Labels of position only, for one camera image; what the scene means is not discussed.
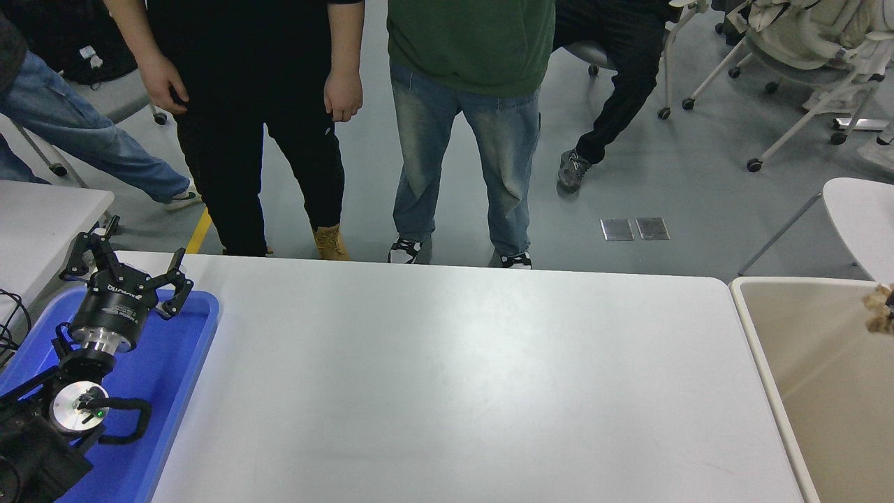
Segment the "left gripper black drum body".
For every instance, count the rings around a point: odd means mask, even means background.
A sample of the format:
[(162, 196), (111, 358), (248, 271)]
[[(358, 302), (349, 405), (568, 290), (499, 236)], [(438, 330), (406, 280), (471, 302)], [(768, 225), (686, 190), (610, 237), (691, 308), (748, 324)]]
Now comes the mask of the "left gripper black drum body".
[(148, 312), (157, 302), (156, 293), (146, 286), (147, 273), (125, 268), (120, 274), (111, 270), (94, 272), (87, 292), (69, 325), (69, 335), (78, 331), (103, 328), (119, 335), (141, 335)]

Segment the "person's right hand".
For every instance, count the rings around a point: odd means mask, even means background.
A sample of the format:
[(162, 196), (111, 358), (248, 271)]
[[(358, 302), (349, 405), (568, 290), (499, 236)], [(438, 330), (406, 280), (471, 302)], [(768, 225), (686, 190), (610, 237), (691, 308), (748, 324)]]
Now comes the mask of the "person's right hand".
[(187, 112), (189, 95), (175, 65), (163, 55), (138, 58), (138, 70), (150, 101), (174, 115)]

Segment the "person's left hand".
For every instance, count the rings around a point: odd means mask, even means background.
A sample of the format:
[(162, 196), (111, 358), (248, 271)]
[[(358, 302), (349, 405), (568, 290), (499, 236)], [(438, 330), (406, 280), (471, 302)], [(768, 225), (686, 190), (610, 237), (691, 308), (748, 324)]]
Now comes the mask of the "person's left hand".
[(333, 69), (323, 87), (323, 104), (335, 123), (351, 121), (363, 105), (363, 88), (358, 68)]

